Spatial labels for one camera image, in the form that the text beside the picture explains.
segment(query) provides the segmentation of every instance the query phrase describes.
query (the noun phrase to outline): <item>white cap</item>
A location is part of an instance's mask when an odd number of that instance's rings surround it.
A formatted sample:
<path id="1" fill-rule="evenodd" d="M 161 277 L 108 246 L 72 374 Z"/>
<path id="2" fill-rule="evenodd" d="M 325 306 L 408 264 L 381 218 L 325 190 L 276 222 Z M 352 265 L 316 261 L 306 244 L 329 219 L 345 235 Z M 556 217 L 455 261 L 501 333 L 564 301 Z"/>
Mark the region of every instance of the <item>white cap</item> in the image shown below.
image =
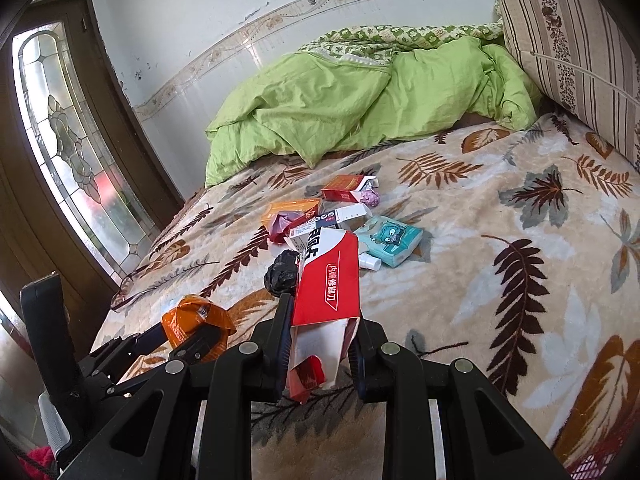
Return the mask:
<path id="1" fill-rule="evenodd" d="M 370 254 L 362 253 L 358 256 L 358 265 L 363 269 L 378 270 L 382 265 L 382 260 Z"/>

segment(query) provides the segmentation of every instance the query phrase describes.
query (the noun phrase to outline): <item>silver bolt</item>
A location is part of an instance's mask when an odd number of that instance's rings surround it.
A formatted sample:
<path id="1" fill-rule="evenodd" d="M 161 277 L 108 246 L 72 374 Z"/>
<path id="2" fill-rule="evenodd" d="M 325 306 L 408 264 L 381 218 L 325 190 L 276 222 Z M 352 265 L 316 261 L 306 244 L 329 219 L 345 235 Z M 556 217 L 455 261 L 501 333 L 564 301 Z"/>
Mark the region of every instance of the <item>silver bolt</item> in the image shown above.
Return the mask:
<path id="1" fill-rule="evenodd" d="M 468 374 L 474 369 L 474 364 L 469 359 L 458 359 L 454 364 L 456 370 L 463 374 Z"/>
<path id="2" fill-rule="evenodd" d="M 168 374 L 174 375 L 174 374 L 179 374 L 183 368 L 184 368 L 184 363 L 182 361 L 179 361 L 178 359 L 174 359 L 173 361 L 169 361 L 164 366 L 164 371 L 167 372 Z"/>
<path id="3" fill-rule="evenodd" d="M 245 355 L 251 355 L 252 353 L 257 351 L 257 349 L 258 349 L 258 345 L 253 341 L 245 341 L 238 347 L 238 350 L 240 351 L 240 353 Z"/>
<path id="4" fill-rule="evenodd" d="M 391 342 L 383 343 L 380 349 L 382 353 L 386 355 L 396 355 L 400 352 L 400 347 L 396 343 Z"/>

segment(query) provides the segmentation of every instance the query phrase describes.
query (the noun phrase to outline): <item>floral wallpaper border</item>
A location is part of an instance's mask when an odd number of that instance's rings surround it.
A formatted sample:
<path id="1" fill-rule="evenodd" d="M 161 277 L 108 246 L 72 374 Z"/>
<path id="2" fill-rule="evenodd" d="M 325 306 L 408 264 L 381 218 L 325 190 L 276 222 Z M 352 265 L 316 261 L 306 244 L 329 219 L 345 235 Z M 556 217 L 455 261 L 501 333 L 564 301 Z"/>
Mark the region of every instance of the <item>floral wallpaper border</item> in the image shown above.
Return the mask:
<path id="1" fill-rule="evenodd" d="M 306 18 L 364 0 L 297 0 L 242 26 L 187 64 L 169 79 L 146 103 L 134 108 L 140 121 L 153 117 L 158 111 L 184 92 L 207 72 L 245 49 L 246 44 L 262 40 L 268 35 Z"/>

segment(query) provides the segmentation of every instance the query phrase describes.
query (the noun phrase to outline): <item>black crumpled plastic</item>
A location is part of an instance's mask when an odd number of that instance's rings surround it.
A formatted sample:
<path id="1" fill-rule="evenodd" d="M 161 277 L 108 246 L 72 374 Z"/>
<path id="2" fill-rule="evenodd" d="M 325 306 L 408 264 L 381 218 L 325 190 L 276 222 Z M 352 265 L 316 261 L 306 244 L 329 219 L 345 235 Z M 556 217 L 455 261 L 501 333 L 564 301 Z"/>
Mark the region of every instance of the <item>black crumpled plastic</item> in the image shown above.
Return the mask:
<path id="1" fill-rule="evenodd" d="M 283 251 L 267 269 L 264 275 L 264 288 L 272 296 L 279 298 L 282 294 L 295 296 L 298 284 L 298 266 L 296 251 Z"/>

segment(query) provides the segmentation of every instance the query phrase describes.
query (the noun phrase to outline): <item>green quilt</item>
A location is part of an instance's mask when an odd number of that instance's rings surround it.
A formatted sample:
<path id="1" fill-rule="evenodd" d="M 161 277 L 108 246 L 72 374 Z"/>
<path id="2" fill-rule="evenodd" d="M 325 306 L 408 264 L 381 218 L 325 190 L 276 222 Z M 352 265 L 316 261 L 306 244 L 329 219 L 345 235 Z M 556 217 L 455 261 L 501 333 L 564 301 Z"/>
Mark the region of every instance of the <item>green quilt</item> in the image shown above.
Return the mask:
<path id="1" fill-rule="evenodd" d="M 288 54 L 240 84 L 207 127 L 206 184 L 252 160 L 326 152 L 450 128 L 465 112 L 522 130 L 540 92 L 503 47 L 500 23 L 349 27 Z"/>

